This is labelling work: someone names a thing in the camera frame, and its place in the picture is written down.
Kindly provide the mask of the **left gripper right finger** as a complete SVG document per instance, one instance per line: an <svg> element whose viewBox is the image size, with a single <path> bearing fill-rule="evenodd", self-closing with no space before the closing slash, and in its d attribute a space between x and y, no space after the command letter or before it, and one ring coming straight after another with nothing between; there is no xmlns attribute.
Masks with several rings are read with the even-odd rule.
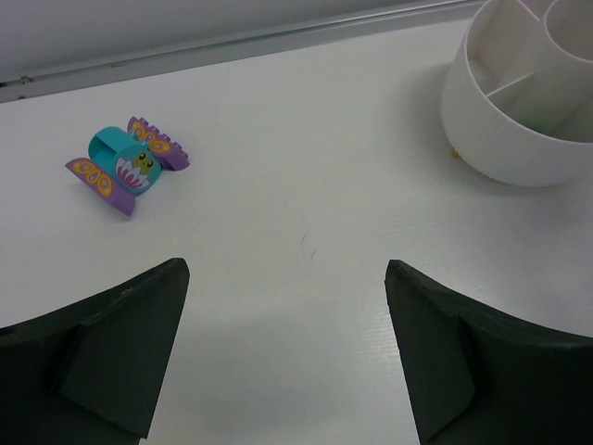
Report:
<svg viewBox="0 0 593 445"><path fill-rule="evenodd" d="M422 444L588 444L592 341L392 260L386 299Z"/></svg>

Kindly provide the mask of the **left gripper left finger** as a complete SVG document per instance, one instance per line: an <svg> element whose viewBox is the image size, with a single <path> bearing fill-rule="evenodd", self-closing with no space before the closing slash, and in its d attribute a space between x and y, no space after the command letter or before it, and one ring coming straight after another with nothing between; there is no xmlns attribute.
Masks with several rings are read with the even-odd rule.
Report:
<svg viewBox="0 0 593 445"><path fill-rule="evenodd" d="M4 444L137 444L152 424L190 272L170 259L1 330Z"/></svg>

